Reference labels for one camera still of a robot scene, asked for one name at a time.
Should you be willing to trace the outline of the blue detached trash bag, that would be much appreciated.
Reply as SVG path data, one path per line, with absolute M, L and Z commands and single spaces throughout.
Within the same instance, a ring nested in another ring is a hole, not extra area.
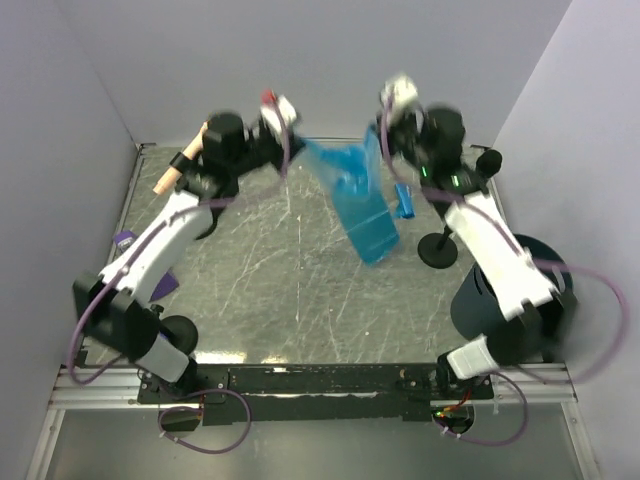
M 399 233 L 383 195 L 378 136 L 368 128 L 359 143 L 327 146 L 305 141 L 306 166 L 328 193 L 359 258 L 373 265 L 387 257 Z

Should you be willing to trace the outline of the dark blue trash bin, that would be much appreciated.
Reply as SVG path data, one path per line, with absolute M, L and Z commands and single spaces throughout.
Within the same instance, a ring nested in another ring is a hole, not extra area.
M 515 238 L 534 258 L 564 264 L 562 257 L 543 241 L 524 234 L 516 234 Z M 473 264 L 456 292 L 450 315 L 454 327 L 466 340 L 473 340 L 481 334 L 488 335 L 504 322 L 492 287 L 477 263 Z

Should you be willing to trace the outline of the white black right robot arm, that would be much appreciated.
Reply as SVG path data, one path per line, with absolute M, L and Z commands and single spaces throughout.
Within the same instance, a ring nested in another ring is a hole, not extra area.
M 447 106 L 418 112 L 385 104 L 379 118 L 384 159 L 399 154 L 417 171 L 423 195 L 446 233 L 474 257 L 503 317 L 489 333 L 439 356 L 436 384 L 453 399 L 481 375 L 549 354 L 577 304 L 537 268 L 500 215 L 488 182 L 502 166 L 501 153 L 487 149 L 469 166 L 462 159 L 465 134 L 461 113 Z

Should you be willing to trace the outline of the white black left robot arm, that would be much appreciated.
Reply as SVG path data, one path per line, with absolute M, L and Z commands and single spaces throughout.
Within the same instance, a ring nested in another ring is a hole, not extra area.
M 151 373 L 172 400 L 196 393 L 192 352 L 198 331 L 180 316 L 161 319 L 151 296 L 194 241 L 212 234 L 239 195 L 242 176 L 271 165 L 284 176 L 304 143 L 294 128 L 296 109 L 284 98 L 261 106 L 246 125 L 233 111 L 212 114 L 171 160 L 153 191 L 168 196 L 160 214 L 119 257 L 72 285 L 78 320 L 66 366 L 74 369 L 80 338 L 89 337 Z

